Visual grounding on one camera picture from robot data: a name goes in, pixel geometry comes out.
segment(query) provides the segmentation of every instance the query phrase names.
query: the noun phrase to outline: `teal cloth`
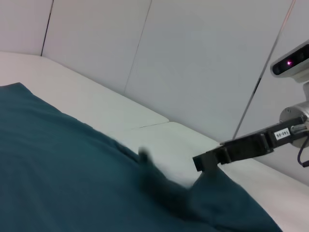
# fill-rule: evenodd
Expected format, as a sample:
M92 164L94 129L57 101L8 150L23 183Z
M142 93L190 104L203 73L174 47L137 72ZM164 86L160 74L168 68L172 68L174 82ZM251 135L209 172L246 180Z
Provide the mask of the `teal cloth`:
M183 188L20 83L0 87L0 184L4 232L281 231L219 169Z

